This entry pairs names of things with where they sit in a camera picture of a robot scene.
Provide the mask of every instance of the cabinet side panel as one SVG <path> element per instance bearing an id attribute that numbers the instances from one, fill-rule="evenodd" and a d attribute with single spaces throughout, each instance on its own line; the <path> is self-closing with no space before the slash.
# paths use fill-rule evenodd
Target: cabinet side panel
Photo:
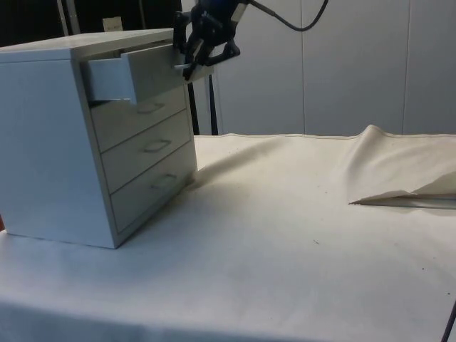
<path id="1" fill-rule="evenodd" d="M 0 103 L 8 233 L 112 247 L 71 62 L 0 64 Z"/>

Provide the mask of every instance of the drawer handle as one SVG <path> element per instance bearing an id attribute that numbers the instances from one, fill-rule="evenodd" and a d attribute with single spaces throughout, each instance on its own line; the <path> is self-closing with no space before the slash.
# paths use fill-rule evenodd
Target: drawer handle
<path id="1" fill-rule="evenodd" d="M 149 145 L 146 146 L 144 149 L 145 153 L 157 153 L 163 150 L 165 147 L 172 143 L 171 140 L 156 140 L 152 141 Z"/>
<path id="2" fill-rule="evenodd" d="M 160 109 L 164 108 L 165 104 L 164 103 L 153 103 L 152 107 L 145 107 L 138 109 L 137 113 L 138 114 L 152 114 L 154 112 L 159 111 Z"/>
<path id="3" fill-rule="evenodd" d="M 150 187 L 154 190 L 163 190 L 168 188 L 171 184 L 173 184 L 177 180 L 176 175 L 171 175 L 170 173 L 159 177 L 154 181 Z"/>

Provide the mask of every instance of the black pole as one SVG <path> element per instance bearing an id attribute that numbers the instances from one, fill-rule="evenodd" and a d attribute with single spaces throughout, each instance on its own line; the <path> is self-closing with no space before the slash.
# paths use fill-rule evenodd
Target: black pole
<path id="1" fill-rule="evenodd" d="M 451 329 L 453 325 L 455 324 L 455 319 L 456 319 L 456 301 L 455 305 L 453 306 L 453 310 L 451 311 L 450 319 L 448 320 L 447 328 L 445 329 L 445 332 L 442 337 L 442 342 L 448 342 L 448 339 L 450 338 L 451 334 Z"/>

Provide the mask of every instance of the robotic arm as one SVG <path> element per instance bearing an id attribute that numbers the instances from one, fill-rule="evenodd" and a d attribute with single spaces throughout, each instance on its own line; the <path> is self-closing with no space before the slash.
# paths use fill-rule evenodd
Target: robotic arm
<path id="1" fill-rule="evenodd" d="M 312 23 L 306 27 L 296 27 L 255 0 L 198 0 L 191 12 L 177 12 L 175 15 L 173 45 L 185 56 L 185 80 L 191 79 L 198 66 L 213 66 L 241 54 L 234 37 L 237 24 L 248 5 L 273 16 L 294 31 L 305 32 L 320 20 L 328 1 L 323 0 L 323 5 Z M 187 41 L 186 28 L 190 23 L 193 31 Z M 222 44 L 225 44 L 223 52 L 218 56 L 211 56 L 214 48 Z"/>

